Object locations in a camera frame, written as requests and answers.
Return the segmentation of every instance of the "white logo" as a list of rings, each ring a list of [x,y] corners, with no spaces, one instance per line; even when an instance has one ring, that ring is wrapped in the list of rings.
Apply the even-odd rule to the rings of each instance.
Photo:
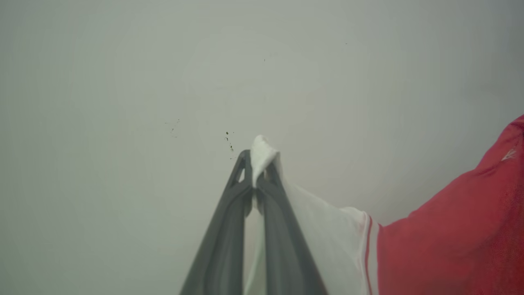
[[[514,159],[516,153],[517,151],[515,151],[514,149],[509,150],[509,152],[502,158],[501,161],[505,161],[507,159]]]

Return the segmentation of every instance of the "red sleeve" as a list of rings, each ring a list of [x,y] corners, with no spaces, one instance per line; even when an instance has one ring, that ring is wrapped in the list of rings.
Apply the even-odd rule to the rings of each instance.
[[[469,171],[380,228],[380,295],[524,294],[524,115]]]

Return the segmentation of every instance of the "plain gray background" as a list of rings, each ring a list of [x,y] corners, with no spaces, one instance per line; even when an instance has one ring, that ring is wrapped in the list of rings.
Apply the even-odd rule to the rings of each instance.
[[[523,6],[1,1],[0,293],[178,293],[258,134],[333,205],[407,216],[524,113]]]

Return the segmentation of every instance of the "red stripe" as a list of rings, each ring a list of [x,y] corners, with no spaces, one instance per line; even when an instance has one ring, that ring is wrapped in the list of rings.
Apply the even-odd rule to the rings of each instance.
[[[369,289],[369,295],[373,295],[373,291],[371,290],[371,282],[369,282],[369,271],[367,269],[367,258],[369,257],[369,237],[371,235],[372,226],[373,226],[373,219],[370,216],[369,217],[369,229],[367,230],[367,244],[366,244],[366,279],[367,279],[367,287]]]

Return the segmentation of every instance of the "white fabric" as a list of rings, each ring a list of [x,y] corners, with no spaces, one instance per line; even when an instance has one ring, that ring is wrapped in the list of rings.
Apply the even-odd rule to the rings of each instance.
[[[378,295],[376,237],[378,224],[363,211],[352,207],[338,209],[306,190],[288,184],[283,176],[279,152],[261,135],[251,148],[253,185],[258,176],[273,162],[311,251],[325,287],[330,295]],[[366,249],[369,247],[368,271]],[[265,294],[264,227],[259,226],[254,264],[250,270],[245,295]]]

